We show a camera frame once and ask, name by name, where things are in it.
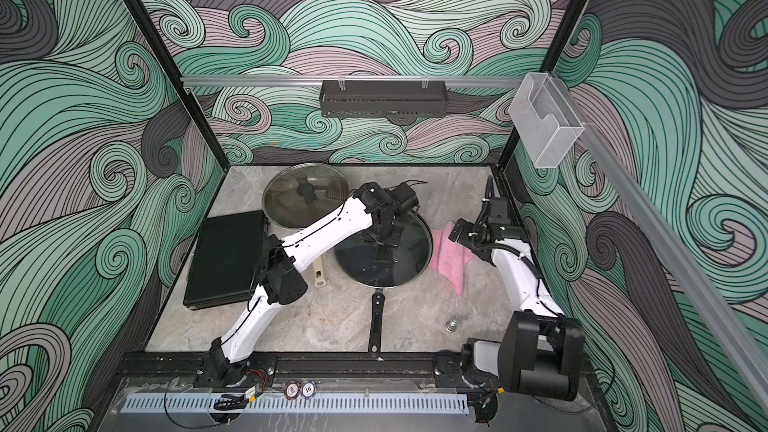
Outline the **large glass pot lid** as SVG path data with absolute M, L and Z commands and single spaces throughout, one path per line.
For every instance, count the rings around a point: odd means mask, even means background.
M 353 235 L 334 249 L 340 268 L 353 280 L 368 287 L 392 288 L 411 282 L 424 272 L 432 258 L 434 242 L 423 218 L 415 213 L 397 219 L 401 228 L 396 247 L 386 247 Z

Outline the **pink fluffy cloth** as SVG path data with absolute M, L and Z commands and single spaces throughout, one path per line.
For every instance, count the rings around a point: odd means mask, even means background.
M 454 293 L 460 296 L 464 291 L 466 267 L 476 256 L 467 247 L 449 239 L 454 226 L 453 221 L 448 221 L 442 228 L 431 231 L 433 251 L 429 267 L 447 279 Z

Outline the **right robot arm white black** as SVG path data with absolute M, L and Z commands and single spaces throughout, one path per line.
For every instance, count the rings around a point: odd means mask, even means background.
M 525 231 L 460 219 L 449 239 L 496 268 L 513 308 L 501 341 L 471 339 L 463 346 L 462 367 L 494 376 L 505 391 L 574 400 L 585 334 L 580 322 L 555 303 L 534 264 Z

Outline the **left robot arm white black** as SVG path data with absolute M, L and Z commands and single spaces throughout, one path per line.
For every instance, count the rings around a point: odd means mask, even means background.
M 256 342 L 279 309 L 308 290 L 302 273 L 324 253 L 358 235 L 373 245 L 376 264 L 394 262 L 402 226 L 398 219 L 418 204 L 407 183 L 384 188 L 376 182 L 355 189 L 336 209 L 310 226 L 283 239 L 267 237 L 266 264 L 256 274 L 256 288 L 233 326 L 211 343 L 206 370 L 223 387 L 234 387 L 247 375 L 247 362 Z

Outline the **small glass pot lid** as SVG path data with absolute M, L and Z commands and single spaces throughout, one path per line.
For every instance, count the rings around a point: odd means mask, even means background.
M 268 219 L 288 229 L 302 229 L 340 207 L 349 185 L 338 169 L 320 163 L 290 167 L 266 186 L 262 208 Z

